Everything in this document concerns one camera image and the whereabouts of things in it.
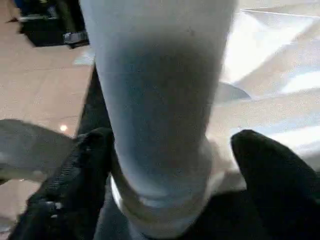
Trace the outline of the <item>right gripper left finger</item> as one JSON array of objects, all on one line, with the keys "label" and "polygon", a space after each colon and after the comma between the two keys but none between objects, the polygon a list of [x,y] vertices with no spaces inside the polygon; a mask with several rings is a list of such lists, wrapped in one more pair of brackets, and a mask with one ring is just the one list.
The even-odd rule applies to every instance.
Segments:
[{"label": "right gripper left finger", "polygon": [[111,171],[113,132],[81,134],[55,173],[27,200],[10,240],[91,240]]}]

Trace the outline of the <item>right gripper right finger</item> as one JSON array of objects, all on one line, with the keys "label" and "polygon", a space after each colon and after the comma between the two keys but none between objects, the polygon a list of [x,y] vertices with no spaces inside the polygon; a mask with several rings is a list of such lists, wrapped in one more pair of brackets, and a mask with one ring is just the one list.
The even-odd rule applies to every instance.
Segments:
[{"label": "right gripper right finger", "polygon": [[320,176],[287,146],[253,130],[230,140],[264,228],[276,240],[320,238]]}]

